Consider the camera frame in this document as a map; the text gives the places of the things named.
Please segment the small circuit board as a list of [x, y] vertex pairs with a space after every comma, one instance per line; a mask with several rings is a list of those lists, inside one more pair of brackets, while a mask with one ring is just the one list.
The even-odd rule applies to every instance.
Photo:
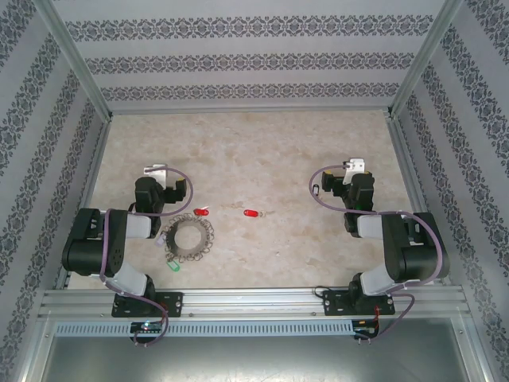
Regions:
[[354, 320], [353, 329], [357, 332], [377, 333], [379, 331], [379, 320]]
[[130, 324], [130, 333], [148, 333], [148, 334], [159, 334], [162, 330], [162, 324], [160, 322], [132, 322]]

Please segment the aluminium frame bar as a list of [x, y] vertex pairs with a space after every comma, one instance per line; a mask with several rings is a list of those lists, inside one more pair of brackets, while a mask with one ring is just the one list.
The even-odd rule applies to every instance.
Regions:
[[472, 318], [451, 319], [469, 382], [493, 382], [492, 371]]
[[49, 358], [56, 324], [52, 321], [37, 321], [15, 382], [41, 382]]

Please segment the large keyring with wire loops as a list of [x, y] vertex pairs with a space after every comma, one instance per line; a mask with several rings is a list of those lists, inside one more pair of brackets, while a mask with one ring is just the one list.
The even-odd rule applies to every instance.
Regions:
[[[177, 233], [184, 228], [195, 228], [200, 234], [198, 243], [187, 249], [177, 243]], [[208, 254], [215, 239], [215, 231], [209, 220], [186, 213], [175, 216], [161, 232], [165, 237], [165, 259], [168, 263], [196, 262]]]

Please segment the aluminium back rail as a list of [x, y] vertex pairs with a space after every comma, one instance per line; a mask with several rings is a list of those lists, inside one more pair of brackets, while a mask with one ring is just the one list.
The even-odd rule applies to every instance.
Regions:
[[305, 107], [193, 107], [193, 108], [170, 108], [170, 109], [132, 109], [116, 110], [111, 116], [117, 115], [194, 115], [194, 114], [219, 114], [219, 113], [270, 113], [270, 112], [305, 112], [305, 111], [381, 111], [384, 115], [390, 115], [390, 107], [381, 106], [305, 106]]

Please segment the grey metal sheet panel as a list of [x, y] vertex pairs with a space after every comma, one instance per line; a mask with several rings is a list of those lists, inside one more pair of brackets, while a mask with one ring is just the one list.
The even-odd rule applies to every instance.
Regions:
[[59, 337], [43, 382], [469, 382], [457, 351], [348, 337]]

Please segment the aluminium side rail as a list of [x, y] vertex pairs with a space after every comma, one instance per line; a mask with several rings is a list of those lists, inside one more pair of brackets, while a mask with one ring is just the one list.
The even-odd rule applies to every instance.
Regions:
[[428, 212], [429, 209], [425, 202], [425, 196], [418, 181], [418, 175], [414, 169], [401, 127], [398, 121], [394, 121], [390, 116], [386, 117], [386, 124], [411, 208], [414, 212]]
[[[111, 129], [112, 119], [113, 118], [110, 118], [110, 120], [104, 124], [101, 134], [98, 137], [97, 142], [95, 144], [94, 156], [91, 159], [91, 162], [86, 173], [87, 175], [86, 183], [84, 184], [80, 202], [76, 207], [76, 212], [78, 212], [80, 208], [88, 207], [91, 202], [92, 195], [95, 189], [95, 183], [101, 166], [101, 161], [103, 159], [103, 153], [105, 151], [108, 135]], [[57, 268], [56, 278], [54, 280], [52, 288], [54, 290], [61, 290], [65, 289], [67, 285], [68, 285], [68, 272], [64, 269], [62, 262], [59, 262], [59, 267]]]

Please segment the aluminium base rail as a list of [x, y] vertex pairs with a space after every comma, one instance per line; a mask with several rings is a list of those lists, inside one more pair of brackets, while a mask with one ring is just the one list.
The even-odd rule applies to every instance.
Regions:
[[[253, 321], [325, 319], [323, 302], [311, 288], [183, 289], [179, 321]], [[415, 302], [407, 318], [470, 315], [463, 288], [428, 285], [408, 288]], [[47, 290], [37, 312], [40, 320], [114, 320], [110, 290]]]

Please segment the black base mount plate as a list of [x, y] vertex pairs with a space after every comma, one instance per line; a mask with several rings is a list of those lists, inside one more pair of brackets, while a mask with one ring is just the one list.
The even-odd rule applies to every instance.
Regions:
[[393, 303], [386, 295], [354, 297], [346, 290], [325, 290], [324, 314], [326, 316], [371, 316], [375, 314], [390, 316], [395, 314]]
[[[169, 318], [179, 318], [181, 316], [183, 306], [183, 294], [181, 292], [157, 291], [153, 301], [165, 309]], [[111, 316], [113, 318], [162, 317], [162, 312], [153, 304], [116, 294]]]

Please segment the aluminium frame post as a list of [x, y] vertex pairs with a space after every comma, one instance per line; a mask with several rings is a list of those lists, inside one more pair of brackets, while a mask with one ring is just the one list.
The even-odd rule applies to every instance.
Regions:
[[400, 113], [410, 97], [426, 65], [431, 60], [445, 31], [453, 21], [464, 0], [444, 0], [433, 24], [431, 25], [421, 48], [418, 50], [409, 71], [399, 87], [393, 103], [387, 108], [387, 118], [394, 119]]
[[97, 86], [91, 71], [89, 70], [85, 59], [80, 54], [76, 43], [73, 41], [63, 19], [58, 14], [52, 0], [32, 0], [37, 12], [40, 14], [49, 32], [53, 35], [61, 52], [69, 63], [71, 69], [76, 74], [78, 80], [87, 93], [95, 110], [99, 113], [103, 121], [110, 122], [112, 112], [107, 106], [99, 87]]

